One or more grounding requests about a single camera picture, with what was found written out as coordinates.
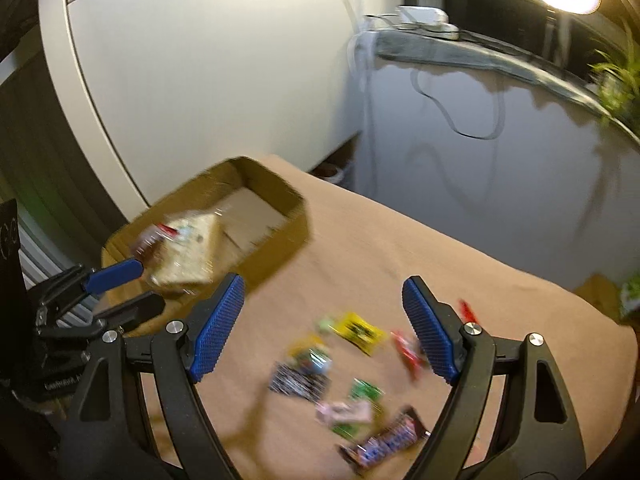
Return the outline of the white cabinet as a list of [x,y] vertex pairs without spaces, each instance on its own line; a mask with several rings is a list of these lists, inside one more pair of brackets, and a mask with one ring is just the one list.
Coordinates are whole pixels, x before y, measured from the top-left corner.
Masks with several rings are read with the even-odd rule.
[[359,128],[357,0],[38,0],[44,55],[126,218],[221,160],[316,166]]

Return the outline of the pink white candy packet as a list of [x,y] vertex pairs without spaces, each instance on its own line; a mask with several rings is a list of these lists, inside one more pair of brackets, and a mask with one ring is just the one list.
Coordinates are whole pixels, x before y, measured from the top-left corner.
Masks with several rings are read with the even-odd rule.
[[319,402],[316,417],[326,426],[370,424],[374,419],[372,403],[366,399],[346,402]]

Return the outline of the yellow candy packet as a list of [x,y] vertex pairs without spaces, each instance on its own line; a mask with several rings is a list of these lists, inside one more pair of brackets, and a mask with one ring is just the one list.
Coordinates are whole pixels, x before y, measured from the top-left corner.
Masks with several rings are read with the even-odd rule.
[[386,339],[384,330],[368,323],[355,312],[348,312],[339,318],[332,325],[332,330],[334,334],[353,344],[366,356],[370,356]]

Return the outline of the red candy wrapper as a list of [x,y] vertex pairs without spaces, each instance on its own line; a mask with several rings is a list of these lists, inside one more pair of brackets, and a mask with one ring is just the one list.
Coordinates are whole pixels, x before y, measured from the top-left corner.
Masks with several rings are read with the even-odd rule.
[[419,341],[406,337],[400,330],[390,332],[394,347],[412,382],[417,382],[428,361]]

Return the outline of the brown cardboard box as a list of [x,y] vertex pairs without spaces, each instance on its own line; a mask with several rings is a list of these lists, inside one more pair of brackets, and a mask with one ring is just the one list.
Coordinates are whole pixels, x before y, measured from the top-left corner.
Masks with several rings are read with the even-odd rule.
[[159,332],[174,318],[185,318],[213,295],[231,272],[249,294],[271,278],[305,244],[309,234],[306,202],[283,178],[255,159],[235,157],[210,167],[138,214],[105,243],[102,264],[132,256],[132,246],[154,224],[176,223],[200,214],[216,214],[220,235],[209,262],[212,280],[204,284],[157,285],[151,274],[106,294],[111,306],[152,290],[165,298],[162,313],[130,330],[130,337]]

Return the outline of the Snickers chocolate bar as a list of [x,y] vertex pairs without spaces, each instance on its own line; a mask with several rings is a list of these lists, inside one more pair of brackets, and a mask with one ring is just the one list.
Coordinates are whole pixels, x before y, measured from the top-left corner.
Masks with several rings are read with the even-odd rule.
[[385,428],[360,442],[340,445],[337,452],[356,474],[363,474],[430,435],[416,410],[406,406]]

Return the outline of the green potted plant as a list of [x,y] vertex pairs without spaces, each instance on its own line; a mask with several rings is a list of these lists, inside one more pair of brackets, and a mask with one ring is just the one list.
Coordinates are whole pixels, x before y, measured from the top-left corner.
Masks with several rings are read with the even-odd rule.
[[590,65],[597,83],[597,95],[608,116],[621,122],[634,134],[639,133],[639,45],[626,20],[623,50],[613,52],[597,49],[597,62]]

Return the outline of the plain green candy wrapper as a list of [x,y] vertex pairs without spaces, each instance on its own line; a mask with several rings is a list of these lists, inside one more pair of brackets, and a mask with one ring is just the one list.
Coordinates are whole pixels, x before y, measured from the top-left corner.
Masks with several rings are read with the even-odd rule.
[[334,434],[349,441],[355,441],[370,429],[370,424],[363,424],[362,422],[341,422],[331,427]]

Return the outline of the white power strip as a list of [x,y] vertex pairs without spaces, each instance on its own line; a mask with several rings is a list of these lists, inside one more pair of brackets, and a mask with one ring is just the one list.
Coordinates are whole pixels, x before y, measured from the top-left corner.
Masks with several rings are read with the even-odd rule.
[[442,40],[458,40],[459,29],[449,21],[448,14],[432,6],[398,6],[399,27]]

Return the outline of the green clear-wrapped candy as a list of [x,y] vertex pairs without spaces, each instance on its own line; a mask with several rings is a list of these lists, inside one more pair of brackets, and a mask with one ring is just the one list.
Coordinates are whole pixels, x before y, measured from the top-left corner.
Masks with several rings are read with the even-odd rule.
[[337,319],[334,316],[324,316],[316,323],[317,330],[320,334],[333,334],[337,326]]

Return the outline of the black patterned snack packet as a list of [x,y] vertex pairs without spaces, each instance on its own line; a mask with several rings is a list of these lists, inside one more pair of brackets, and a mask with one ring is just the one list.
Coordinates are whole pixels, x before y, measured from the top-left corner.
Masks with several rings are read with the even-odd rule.
[[307,374],[278,363],[269,382],[269,390],[284,396],[297,396],[311,403],[320,402],[329,389],[330,378],[323,374]]

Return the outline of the red bean cake packet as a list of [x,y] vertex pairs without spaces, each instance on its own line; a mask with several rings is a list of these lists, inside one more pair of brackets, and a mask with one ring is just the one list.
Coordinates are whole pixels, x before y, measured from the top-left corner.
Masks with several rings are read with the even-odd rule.
[[179,231],[167,224],[152,224],[134,240],[130,247],[131,255],[141,262],[148,260],[160,247],[161,242],[165,240],[172,242],[178,236]]

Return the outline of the blue yellow egg snack packet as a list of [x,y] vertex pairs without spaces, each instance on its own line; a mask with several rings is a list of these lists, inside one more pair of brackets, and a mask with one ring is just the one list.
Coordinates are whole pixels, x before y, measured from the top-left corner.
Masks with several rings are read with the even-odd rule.
[[286,362],[306,375],[326,375],[333,363],[329,348],[319,336],[309,336],[293,344]]

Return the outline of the beige sandwich cracker packet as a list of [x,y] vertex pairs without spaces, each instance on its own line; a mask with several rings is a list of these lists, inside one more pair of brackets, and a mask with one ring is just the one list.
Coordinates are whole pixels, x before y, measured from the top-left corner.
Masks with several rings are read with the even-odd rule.
[[160,290],[187,290],[210,284],[222,233],[221,215],[189,212],[171,219],[167,226],[175,234],[157,247],[149,274],[151,284]]

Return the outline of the green mint candy packet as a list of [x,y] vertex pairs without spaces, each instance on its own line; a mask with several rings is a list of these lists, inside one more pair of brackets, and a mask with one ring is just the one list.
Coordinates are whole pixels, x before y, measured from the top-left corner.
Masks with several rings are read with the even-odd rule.
[[380,406],[380,401],[384,396],[384,392],[378,386],[366,382],[363,379],[355,378],[352,381],[348,398],[351,401],[367,400],[375,408]]

